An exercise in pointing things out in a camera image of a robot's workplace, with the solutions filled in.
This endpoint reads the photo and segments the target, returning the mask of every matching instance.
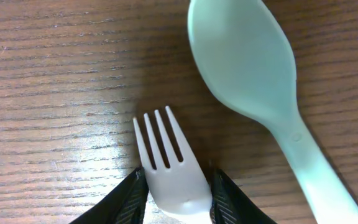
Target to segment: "white plastic fork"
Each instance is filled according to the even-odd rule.
[[[140,160],[145,170],[147,184],[155,204],[166,215],[185,223],[211,223],[209,211],[212,204],[212,194],[208,182],[198,165],[196,157],[188,144],[178,122],[169,106],[165,107],[168,118],[177,139],[183,158],[179,162],[160,113],[155,110],[158,129],[168,157],[170,168],[166,168],[153,133],[148,114],[144,119],[149,136],[152,154],[157,169],[153,169],[146,146],[140,132],[139,124],[134,118],[135,134],[139,148]]]

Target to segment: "plastic fork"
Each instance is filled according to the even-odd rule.
[[[158,208],[169,217],[186,223],[211,223],[209,211],[212,204],[212,194],[208,182],[171,109],[166,106],[165,110],[183,158],[181,162],[178,160],[160,113],[155,110],[158,129],[170,168],[167,168],[164,164],[150,118],[146,113],[144,119],[156,169],[152,167],[139,124],[134,118],[140,160],[145,170],[150,193]]]

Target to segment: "table surface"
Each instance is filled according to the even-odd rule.
[[[358,201],[358,1],[266,0],[293,48],[301,114]],[[201,166],[278,223],[315,223],[277,143],[220,104],[189,0],[0,0],[0,223],[68,223],[140,165],[131,119],[170,105]],[[145,223],[176,223],[147,204]]]

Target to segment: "plastic spoon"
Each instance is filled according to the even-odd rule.
[[[268,128],[318,223],[358,223],[358,206],[305,126],[292,49],[260,0],[192,0],[188,33],[213,95]]]

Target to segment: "fork tine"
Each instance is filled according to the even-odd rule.
[[[154,136],[154,132],[153,132],[153,127],[152,127],[152,124],[150,123],[150,118],[147,113],[144,114],[144,120],[146,122],[147,135],[149,136],[150,145],[152,147],[155,166],[156,166],[157,170],[164,169],[166,167],[165,167],[164,161],[162,160],[161,152],[158,149],[157,141],[155,140],[155,136]]]
[[[192,159],[192,158],[195,159],[193,151],[191,150],[191,147],[190,147],[189,143],[187,142],[185,135],[181,131],[178,121],[175,118],[175,116],[173,115],[171,108],[169,106],[166,106],[165,110],[167,111],[169,122],[171,123],[173,133],[175,134],[175,137],[177,139],[178,146],[179,146],[179,149],[181,152],[181,156],[183,158],[183,162],[186,161],[186,158],[187,159]]]
[[[137,119],[134,118],[134,126],[135,126],[135,135],[137,141],[137,147],[139,148],[140,161],[142,162],[142,166],[145,170],[152,170],[152,164],[150,162],[150,157],[147,154],[146,146],[143,141],[143,135],[140,131],[139,124]]]
[[[162,142],[165,148],[165,153],[167,153],[170,166],[173,167],[178,164],[179,160],[177,158],[177,155],[175,154],[175,151],[173,150],[171,140],[169,139],[167,130],[165,129],[164,123],[162,122],[160,112],[158,110],[155,110],[154,114],[157,119],[158,129],[160,130]]]

